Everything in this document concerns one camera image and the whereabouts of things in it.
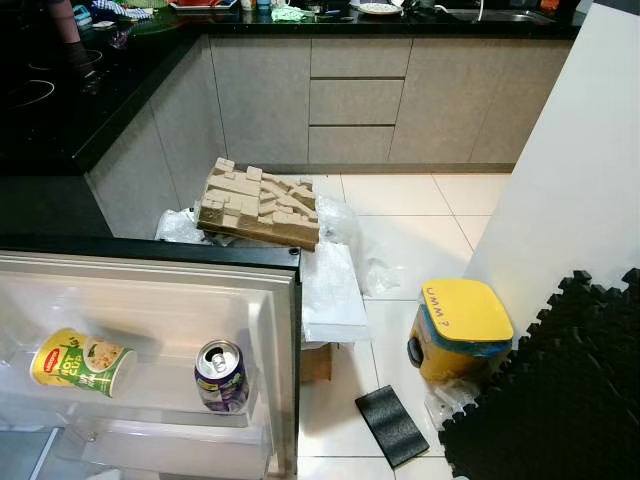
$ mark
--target black foam mat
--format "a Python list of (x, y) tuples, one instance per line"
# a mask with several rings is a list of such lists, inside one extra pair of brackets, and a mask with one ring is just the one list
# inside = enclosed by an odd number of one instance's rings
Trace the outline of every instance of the black foam mat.
[(390, 385), (356, 399), (356, 405), (391, 468), (429, 448)]

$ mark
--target kitchen cabinet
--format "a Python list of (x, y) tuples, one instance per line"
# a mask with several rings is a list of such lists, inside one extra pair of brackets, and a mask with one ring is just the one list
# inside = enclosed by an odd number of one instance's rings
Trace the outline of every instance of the kitchen cabinet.
[(200, 197), (218, 156), (225, 156), (211, 50), (200, 37), (150, 100), (180, 208)]
[(150, 239), (167, 210), (193, 206), (224, 134), (203, 36), (85, 178), (116, 237)]
[(211, 38), (229, 158), (239, 164), (306, 164), (308, 38)]
[(402, 80), (311, 80), (310, 125), (393, 125)]
[(415, 39), (391, 163), (469, 161), (500, 76), (501, 40)]
[(309, 163), (329, 165), (383, 165), (393, 127), (310, 127)]
[(569, 55), (569, 40), (504, 42), (504, 67), (471, 158), (515, 163)]
[(311, 77), (404, 77), (411, 38), (314, 38)]
[(162, 212), (180, 209), (148, 103), (85, 178), (116, 237), (153, 238)]
[(415, 39), (389, 161), (515, 164), (570, 46)]

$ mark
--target tiled floor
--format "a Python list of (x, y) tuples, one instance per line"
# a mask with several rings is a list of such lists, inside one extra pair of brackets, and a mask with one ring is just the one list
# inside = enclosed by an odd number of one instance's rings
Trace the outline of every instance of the tiled floor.
[[(364, 248), (398, 285), (364, 297), (371, 341), (335, 346), (333, 379), (303, 385), (300, 480), (450, 480), (451, 469), (424, 407), (426, 384), (406, 356), (420, 285), (460, 277), (508, 175), (315, 175), (315, 190), (344, 200), (359, 217)], [(354, 400), (392, 385), (430, 444), (391, 470)]]

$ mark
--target refrigerator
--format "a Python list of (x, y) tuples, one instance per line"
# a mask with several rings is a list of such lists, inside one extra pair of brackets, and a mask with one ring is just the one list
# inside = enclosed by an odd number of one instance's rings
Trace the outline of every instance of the refrigerator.
[[(297, 248), (0, 237), (0, 479), (294, 476), (299, 261)], [(66, 327), (137, 352), (118, 395), (31, 379), (42, 341)], [(243, 354), (236, 413), (209, 411), (195, 383), (214, 339)]]

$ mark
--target yellow container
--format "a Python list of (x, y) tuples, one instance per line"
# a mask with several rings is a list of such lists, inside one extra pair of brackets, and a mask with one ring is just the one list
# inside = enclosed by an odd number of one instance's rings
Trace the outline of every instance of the yellow container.
[(463, 376), (511, 348), (513, 328), (507, 312), (484, 283), (433, 280), (422, 286), (422, 297), (408, 353), (425, 379)]

